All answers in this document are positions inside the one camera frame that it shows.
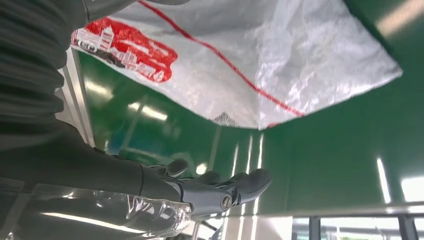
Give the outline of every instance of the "red printed graphic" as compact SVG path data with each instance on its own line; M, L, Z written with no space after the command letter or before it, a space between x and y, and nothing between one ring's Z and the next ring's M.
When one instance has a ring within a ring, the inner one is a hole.
M178 58L172 48L108 17L76 30L72 34L72 44L156 83L171 78L171 64Z

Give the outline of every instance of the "glossy surface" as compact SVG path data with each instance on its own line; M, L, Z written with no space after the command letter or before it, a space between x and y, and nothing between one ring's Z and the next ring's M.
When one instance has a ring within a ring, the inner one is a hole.
M56 96L59 96L65 104L63 111L56 114L56 117L72 123L78 129L84 142L94 147L93 128L86 106L84 80L81 75L78 51L68 48L66 55L66 66L59 70L64 78L63 87L56 91Z
M399 62L403 77L257 131L219 127L80 53L96 145L148 164L184 158L192 175L203 172L204 165L197 166L205 163L230 177L234 159L235 171L245 172L248 163L255 169L261 156L273 183L260 198L259 215L382 212L419 204L424 201L419 191L424 186L419 178L424 177L424 2L346 3ZM248 204L245 215L253 213L254 204Z
M0 214L1 239L173 237L190 224L192 216L187 203L46 184L28 192L20 188L23 184L0 178L0 197L8 213L7 217Z

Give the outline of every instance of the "plastic bag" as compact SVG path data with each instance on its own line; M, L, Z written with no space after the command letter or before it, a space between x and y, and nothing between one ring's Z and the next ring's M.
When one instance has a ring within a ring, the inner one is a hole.
M191 220L188 203L124 193L0 178L0 239L155 240L181 233Z
M342 0L136 2L75 48L220 125L264 129L400 77Z

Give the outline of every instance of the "metal screw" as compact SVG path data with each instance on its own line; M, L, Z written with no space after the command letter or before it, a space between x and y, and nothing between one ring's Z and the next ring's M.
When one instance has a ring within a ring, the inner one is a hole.
M226 194L222 197L221 200L221 208L224 211L227 211L230 207L231 207L231 203L232 203L232 198L230 195Z

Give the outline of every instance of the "window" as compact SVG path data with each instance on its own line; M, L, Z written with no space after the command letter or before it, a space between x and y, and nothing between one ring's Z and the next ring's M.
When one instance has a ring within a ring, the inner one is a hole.
M293 218L291 240L309 240L309 218Z
M396 217L321 218L326 240L400 240Z
M415 218L415 228L418 232L419 240L424 240L424 217Z

